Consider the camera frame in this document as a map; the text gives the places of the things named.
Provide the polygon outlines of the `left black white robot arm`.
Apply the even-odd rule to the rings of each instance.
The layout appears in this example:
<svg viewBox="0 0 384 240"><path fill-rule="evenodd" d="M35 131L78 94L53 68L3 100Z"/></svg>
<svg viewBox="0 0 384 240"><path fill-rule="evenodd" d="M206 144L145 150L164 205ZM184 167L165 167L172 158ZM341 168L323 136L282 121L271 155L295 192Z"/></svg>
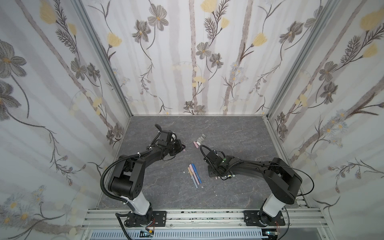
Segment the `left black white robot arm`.
<svg viewBox="0 0 384 240"><path fill-rule="evenodd" d="M159 145L150 145L142 153L122 155L103 172L100 187L109 198L122 202L131 209L127 214L125 226L148 226L154 221L152 204L142 193L145 170L151 164L162 161L166 156L174 158L186 146L181 140L161 141Z"/></svg>

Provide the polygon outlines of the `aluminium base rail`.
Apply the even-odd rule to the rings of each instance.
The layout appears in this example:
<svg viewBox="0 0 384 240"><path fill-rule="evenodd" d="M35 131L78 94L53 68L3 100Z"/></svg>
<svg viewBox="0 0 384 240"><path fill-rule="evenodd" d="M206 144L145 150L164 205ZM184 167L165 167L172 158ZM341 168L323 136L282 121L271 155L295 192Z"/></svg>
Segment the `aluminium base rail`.
<svg viewBox="0 0 384 240"><path fill-rule="evenodd" d="M127 231L143 230L153 235L157 230L184 229L258 229L267 239L259 240L333 240L328 223L319 209L289 208L268 227L251 223L254 209L160 209L167 212L163 227L121 229L115 216L120 210L89 210L82 225L83 240L126 240Z"/></svg>

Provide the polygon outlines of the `blue pen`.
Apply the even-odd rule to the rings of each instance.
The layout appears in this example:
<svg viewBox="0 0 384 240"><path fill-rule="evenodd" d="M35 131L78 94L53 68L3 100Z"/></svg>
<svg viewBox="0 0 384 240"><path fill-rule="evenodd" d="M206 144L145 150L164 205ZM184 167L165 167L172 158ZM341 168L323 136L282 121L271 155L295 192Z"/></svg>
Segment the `blue pen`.
<svg viewBox="0 0 384 240"><path fill-rule="evenodd" d="M192 164L192 168L193 168L193 170L194 170L194 173L195 173L195 176L196 176L196 178L197 178L197 182L198 182L198 184L201 184L202 181L201 181L200 176L199 176L199 174L198 174L197 168L196 168L196 166L195 166L194 164Z"/></svg>

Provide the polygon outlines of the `light pink pen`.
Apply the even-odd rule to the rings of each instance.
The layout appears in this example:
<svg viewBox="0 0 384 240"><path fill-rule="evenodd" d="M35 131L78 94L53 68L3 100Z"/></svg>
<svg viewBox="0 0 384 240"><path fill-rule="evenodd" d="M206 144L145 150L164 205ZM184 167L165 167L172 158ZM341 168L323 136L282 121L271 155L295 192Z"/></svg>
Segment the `light pink pen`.
<svg viewBox="0 0 384 240"><path fill-rule="evenodd" d="M192 175L193 175L193 177L194 177L194 179L195 179L195 182L197 183L197 185L199 185L200 182L199 182L199 180L198 180L198 178L197 178L197 175L196 175L196 173L195 173L195 169L193 168L193 165L190 164L190 165L189 165L189 168L190 168L190 170L191 170L191 172L192 172Z"/></svg>

